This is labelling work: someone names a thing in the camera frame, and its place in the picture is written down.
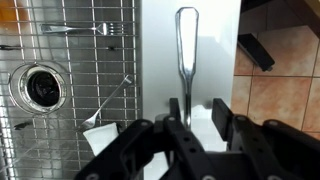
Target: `spoon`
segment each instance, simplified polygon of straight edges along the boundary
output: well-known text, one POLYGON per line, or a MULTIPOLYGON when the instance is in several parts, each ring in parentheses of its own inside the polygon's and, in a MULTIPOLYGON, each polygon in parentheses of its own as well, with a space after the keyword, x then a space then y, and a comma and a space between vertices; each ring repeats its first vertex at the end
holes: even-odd
POLYGON ((96 123, 96 119, 97 119, 97 115, 99 114, 99 112, 101 111, 101 109, 112 99, 114 98, 116 95, 118 95, 121 91, 123 91, 125 88, 127 88, 128 86, 130 86, 131 84, 133 84, 134 80, 133 77, 131 75, 127 75, 123 81, 121 82, 121 84, 117 87, 116 90, 114 90, 112 92, 112 94, 101 104, 101 106, 99 107, 99 109, 97 110, 96 113, 94 113, 94 115, 85 120, 82 124, 80 124, 77 127, 77 131, 78 132, 84 132, 88 129, 91 129, 94 127, 95 123, 96 123))

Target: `drain strainer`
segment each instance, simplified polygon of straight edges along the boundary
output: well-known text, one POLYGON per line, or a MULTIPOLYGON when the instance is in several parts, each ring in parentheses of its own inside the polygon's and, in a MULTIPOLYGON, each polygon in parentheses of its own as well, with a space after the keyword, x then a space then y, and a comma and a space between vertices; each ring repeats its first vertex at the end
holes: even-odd
POLYGON ((48 114, 65 102, 65 82, 53 68, 31 64, 19 66, 10 77, 10 94, 28 113, 48 114))

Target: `stainless steel panel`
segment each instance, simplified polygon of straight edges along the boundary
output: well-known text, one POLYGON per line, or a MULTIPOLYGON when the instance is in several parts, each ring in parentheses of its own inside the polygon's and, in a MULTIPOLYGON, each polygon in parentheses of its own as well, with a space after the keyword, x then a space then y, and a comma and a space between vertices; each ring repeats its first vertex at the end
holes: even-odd
POLYGON ((120 93, 99 114, 97 126, 112 122, 126 128, 141 115, 138 48, 138 2, 135 0, 21 0, 28 21, 17 32, 1 29, 0 42, 21 45, 21 50, 0 51, 0 176, 5 179, 72 179, 92 158, 85 137, 74 127, 91 117, 125 75, 135 84, 120 93), (43 35, 42 23, 91 27, 101 22, 128 24, 126 36, 94 32, 43 35), (44 64, 65 80, 67 97, 57 111, 28 114, 10 98, 8 73, 25 63, 44 64), (20 123, 31 123, 15 130, 20 123))

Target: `fork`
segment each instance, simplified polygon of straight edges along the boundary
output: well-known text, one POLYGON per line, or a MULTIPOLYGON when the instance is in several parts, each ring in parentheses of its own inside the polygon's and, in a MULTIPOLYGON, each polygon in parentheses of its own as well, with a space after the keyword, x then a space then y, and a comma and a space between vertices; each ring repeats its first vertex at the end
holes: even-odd
POLYGON ((96 31, 102 35, 125 35, 126 25, 122 23, 102 23, 97 27, 71 27, 65 25, 41 24, 43 34, 68 33, 77 31, 96 31))
POLYGON ((117 87, 116 90, 114 90, 112 92, 112 94, 101 104, 101 106, 99 107, 99 109, 96 111, 96 113, 94 113, 94 115, 92 117, 90 117, 89 119, 85 120, 82 124, 80 124, 77 127, 77 131, 78 132, 84 132, 88 129, 91 129, 94 127, 95 123, 96 123, 96 119, 97 116, 99 114, 99 112, 101 111, 101 109, 116 95, 118 95, 121 91, 123 91, 125 88, 127 88, 128 86, 130 86, 131 84, 133 84, 134 79, 131 75, 127 75, 123 81, 121 82, 121 84, 117 87))

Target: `sink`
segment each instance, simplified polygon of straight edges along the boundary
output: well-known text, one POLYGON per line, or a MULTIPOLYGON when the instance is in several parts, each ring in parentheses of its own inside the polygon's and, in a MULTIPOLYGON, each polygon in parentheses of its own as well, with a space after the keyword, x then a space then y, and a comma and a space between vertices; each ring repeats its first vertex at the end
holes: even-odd
POLYGON ((18 16, 20 19, 8 22, 19 24, 17 29, 0 29, 2 45, 22 46, 0 51, 0 179, 73 179, 94 157, 85 137, 74 127, 91 117, 128 74, 134 76, 135 84, 103 108, 97 126, 116 122, 126 128, 141 117, 139 2, 19 2, 21 6, 14 3, 8 9, 27 12, 27 20, 18 16), (125 36, 95 32, 43 35, 40 30, 43 23, 93 27, 102 22, 125 23, 129 32, 125 36), (31 67, 40 67, 40 72, 52 69, 51 78, 62 79, 58 82, 60 104, 47 112, 26 111, 23 107, 28 103, 18 97, 23 74, 19 68, 31 67))

